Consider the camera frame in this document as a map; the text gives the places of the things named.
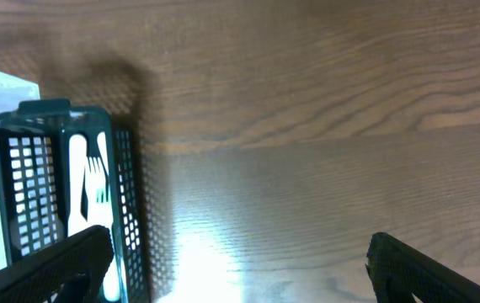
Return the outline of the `white plastic spoon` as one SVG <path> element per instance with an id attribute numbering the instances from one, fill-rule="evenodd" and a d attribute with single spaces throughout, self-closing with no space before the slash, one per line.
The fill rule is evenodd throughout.
<path id="1" fill-rule="evenodd" d="M 90 227 L 88 224 L 88 198 L 85 193 L 85 163 L 88 160 L 85 136 L 76 134 L 69 139 L 69 192 L 70 208 L 67 235 L 72 236 Z"/>

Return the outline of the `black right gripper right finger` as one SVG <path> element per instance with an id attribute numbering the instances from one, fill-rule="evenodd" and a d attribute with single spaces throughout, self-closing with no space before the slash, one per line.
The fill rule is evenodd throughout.
<path id="1" fill-rule="evenodd" d="M 378 303 L 480 303 L 480 285 L 385 232 L 372 235 L 366 256 Z"/>

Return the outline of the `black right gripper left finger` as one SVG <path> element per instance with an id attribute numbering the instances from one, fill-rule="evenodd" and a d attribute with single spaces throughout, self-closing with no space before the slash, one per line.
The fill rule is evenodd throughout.
<path id="1" fill-rule="evenodd" d="M 94 302 L 113 258 L 109 230 L 91 226 L 0 270 L 0 302 Z"/>

